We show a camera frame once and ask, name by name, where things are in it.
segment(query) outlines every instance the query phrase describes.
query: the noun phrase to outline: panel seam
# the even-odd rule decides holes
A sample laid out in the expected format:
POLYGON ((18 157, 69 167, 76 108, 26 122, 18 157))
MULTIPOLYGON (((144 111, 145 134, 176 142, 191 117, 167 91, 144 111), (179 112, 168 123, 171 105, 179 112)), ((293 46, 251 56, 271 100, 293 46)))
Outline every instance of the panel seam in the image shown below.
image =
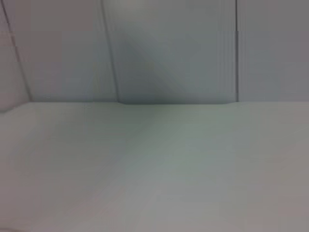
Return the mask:
POLYGON ((11 23, 10 23, 10 19, 9 19, 9 16, 8 16, 6 8, 5 8, 4 0, 0 0, 0 5, 1 5, 1 8, 3 9, 5 22, 7 24, 8 31, 9 31, 9 34, 10 34, 10 37, 11 37, 11 42, 13 44, 15 58, 16 58, 16 62, 17 62, 20 74, 21 74, 21 78, 22 78, 22 81, 24 82, 25 90, 26 90, 26 93, 29 97, 29 101, 32 102, 33 96, 32 96, 31 90, 30 90, 28 80, 26 78, 24 67, 23 67, 22 62, 21 62, 20 54, 19 54, 19 51, 18 51, 18 48, 17 48, 17 45, 16 45, 16 41, 15 41, 15 35, 13 33, 12 26, 11 26, 11 23))
POLYGON ((239 102, 239 2, 235 0, 235 95, 239 102))
POLYGON ((106 43, 107 43, 108 52, 109 52, 110 61, 111 61, 113 82, 114 82, 114 87, 115 87, 115 91, 116 91, 116 101, 120 102, 119 82, 118 82, 118 78, 117 78, 115 58, 114 58, 114 54, 113 54, 113 50, 112 50, 112 40, 111 40, 111 36, 110 36, 110 29, 108 27, 107 15, 106 15, 105 5, 104 5, 103 1, 104 0, 99 0, 100 6, 101 6, 101 11, 102 11, 103 25, 105 27, 105 33, 106 33, 106 43))

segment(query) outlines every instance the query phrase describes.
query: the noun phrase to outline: white surface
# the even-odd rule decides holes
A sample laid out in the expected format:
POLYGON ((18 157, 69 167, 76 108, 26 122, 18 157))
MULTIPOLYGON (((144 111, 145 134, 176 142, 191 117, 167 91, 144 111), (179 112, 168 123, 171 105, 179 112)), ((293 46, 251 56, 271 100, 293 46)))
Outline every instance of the white surface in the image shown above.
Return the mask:
POLYGON ((307 232, 309 103, 28 103, 0 117, 0 226, 307 232))

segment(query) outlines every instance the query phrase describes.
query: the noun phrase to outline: vertical groove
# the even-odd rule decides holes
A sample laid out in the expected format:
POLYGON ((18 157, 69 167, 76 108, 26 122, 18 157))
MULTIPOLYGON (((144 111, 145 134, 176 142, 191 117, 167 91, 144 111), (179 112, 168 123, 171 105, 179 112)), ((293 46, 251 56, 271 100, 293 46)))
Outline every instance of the vertical groove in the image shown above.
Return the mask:
POLYGON ((114 86, 115 86, 115 91, 116 91, 116 100, 117 100, 117 102, 119 102, 120 101, 119 83, 118 83, 118 78, 117 78, 117 73, 116 73, 114 54, 113 54, 113 50, 112 50, 112 40, 111 40, 111 36, 110 36, 110 29, 108 27, 107 16, 106 16, 106 12, 105 12, 105 5, 103 3, 103 1, 105 1, 105 0, 99 0, 99 1, 100 1, 102 17, 103 17, 103 25, 105 27, 108 51, 109 51, 109 55, 110 55, 110 59, 111 59, 112 74, 113 74, 114 86))
POLYGON ((27 81, 23 65, 21 63, 18 48, 16 46, 15 35, 13 34, 13 30, 12 30, 12 27, 11 27, 9 16, 8 16, 6 8, 5 8, 4 0, 0 0, 0 4, 1 4, 1 8, 3 9, 3 12, 4 12, 5 21, 6 21, 6 24, 8 26, 9 34, 10 34, 11 41, 12 41, 12 44, 13 44, 13 47, 14 47, 15 57, 16 57, 18 68, 19 68, 20 73, 21 73, 22 81, 24 82, 26 93, 29 97, 29 100, 30 100, 30 102, 32 102, 33 96, 32 96, 31 91, 30 91, 30 86, 29 86, 29 83, 27 81))
POLYGON ((239 3, 235 0, 235 91, 239 102, 239 3))

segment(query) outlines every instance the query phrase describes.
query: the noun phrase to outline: gray panel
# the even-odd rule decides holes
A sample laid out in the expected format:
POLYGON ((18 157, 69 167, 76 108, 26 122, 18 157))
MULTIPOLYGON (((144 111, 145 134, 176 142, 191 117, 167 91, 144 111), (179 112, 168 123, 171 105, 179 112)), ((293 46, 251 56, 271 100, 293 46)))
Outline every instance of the gray panel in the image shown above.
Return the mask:
POLYGON ((239 0, 240 100, 309 101, 308 9, 308 0, 239 0))
POLYGON ((35 101, 115 101, 99 0, 6 0, 35 101))
POLYGON ((235 3, 106 0, 120 101, 235 100, 235 3))
POLYGON ((0 5, 0 112, 28 101, 4 11, 0 5))

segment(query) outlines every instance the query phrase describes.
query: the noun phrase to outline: white shelf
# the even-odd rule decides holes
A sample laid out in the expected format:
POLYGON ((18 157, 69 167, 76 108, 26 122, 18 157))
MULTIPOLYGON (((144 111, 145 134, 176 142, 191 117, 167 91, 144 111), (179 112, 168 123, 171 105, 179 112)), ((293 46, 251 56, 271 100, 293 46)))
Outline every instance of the white shelf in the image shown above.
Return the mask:
POLYGON ((308 102, 28 103, 0 150, 5 227, 308 230, 308 102))

